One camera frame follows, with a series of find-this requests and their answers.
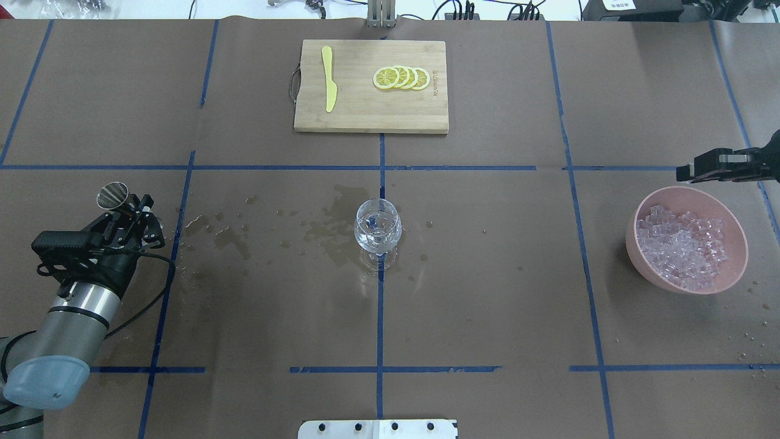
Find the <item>cutting board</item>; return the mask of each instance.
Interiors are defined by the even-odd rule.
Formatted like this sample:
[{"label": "cutting board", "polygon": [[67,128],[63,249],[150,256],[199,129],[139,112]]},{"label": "cutting board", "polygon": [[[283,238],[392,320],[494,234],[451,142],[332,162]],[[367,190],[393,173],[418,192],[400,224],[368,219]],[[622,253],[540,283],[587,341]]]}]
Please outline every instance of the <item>cutting board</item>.
[{"label": "cutting board", "polygon": [[[333,49],[339,86],[325,112],[322,47]],[[421,91],[379,90],[374,73],[386,66],[422,67],[431,82]],[[296,131],[325,133],[446,134],[449,131],[447,52],[443,41],[304,40],[300,56]]]}]

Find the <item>sliced lemon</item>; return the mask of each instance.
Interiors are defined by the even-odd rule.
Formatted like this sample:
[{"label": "sliced lemon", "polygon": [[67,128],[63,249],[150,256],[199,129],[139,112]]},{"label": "sliced lemon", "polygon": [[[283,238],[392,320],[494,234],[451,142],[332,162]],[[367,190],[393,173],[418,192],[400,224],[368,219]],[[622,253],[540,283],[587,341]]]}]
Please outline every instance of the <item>sliced lemon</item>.
[{"label": "sliced lemon", "polygon": [[404,84],[396,85],[397,88],[402,88],[403,90],[409,90],[417,83],[417,68],[406,67],[406,69],[409,70],[409,79]]},{"label": "sliced lemon", "polygon": [[398,83],[393,88],[401,88],[406,85],[412,77],[412,70],[407,66],[393,66],[392,68],[398,70],[399,75]]},{"label": "sliced lemon", "polygon": [[412,86],[412,90],[422,90],[431,82],[431,75],[423,68],[415,67],[414,74],[417,76],[417,82]]},{"label": "sliced lemon", "polygon": [[374,73],[374,86],[380,90],[393,88],[401,79],[401,74],[395,67],[382,67]]}]

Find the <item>glass of water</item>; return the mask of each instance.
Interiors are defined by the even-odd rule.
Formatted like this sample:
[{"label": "glass of water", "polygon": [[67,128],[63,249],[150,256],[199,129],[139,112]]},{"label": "glass of water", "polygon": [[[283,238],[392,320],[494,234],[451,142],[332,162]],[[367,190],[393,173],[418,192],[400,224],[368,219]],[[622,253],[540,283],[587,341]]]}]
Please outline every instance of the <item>glass of water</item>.
[{"label": "glass of water", "polygon": [[360,205],[355,216],[355,239],[363,248],[368,268],[379,271],[380,262],[384,262],[384,269],[395,262],[401,231],[401,217],[391,202],[373,198]]}]

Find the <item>knife handle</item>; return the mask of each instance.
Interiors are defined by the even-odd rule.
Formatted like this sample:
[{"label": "knife handle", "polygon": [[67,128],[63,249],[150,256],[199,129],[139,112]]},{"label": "knife handle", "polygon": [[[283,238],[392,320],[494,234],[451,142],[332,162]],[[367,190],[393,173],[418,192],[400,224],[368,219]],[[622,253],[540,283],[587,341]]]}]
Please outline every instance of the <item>knife handle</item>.
[{"label": "knife handle", "polygon": [[333,49],[331,46],[322,47],[322,63],[325,64],[325,80],[333,80]]}]

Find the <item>metal bracket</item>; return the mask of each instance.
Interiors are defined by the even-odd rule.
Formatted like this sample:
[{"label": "metal bracket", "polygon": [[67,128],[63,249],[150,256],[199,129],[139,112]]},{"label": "metal bracket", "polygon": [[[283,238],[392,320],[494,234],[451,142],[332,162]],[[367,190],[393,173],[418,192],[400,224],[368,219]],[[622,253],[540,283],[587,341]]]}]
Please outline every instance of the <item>metal bracket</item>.
[{"label": "metal bracket", "polygon": [[457,439],[457,426],[450,419],[307,421],[298,439]]},{"label": "metal bracket", "polygon": [[395,0],[368,0],[369,27],[395,27]]}]

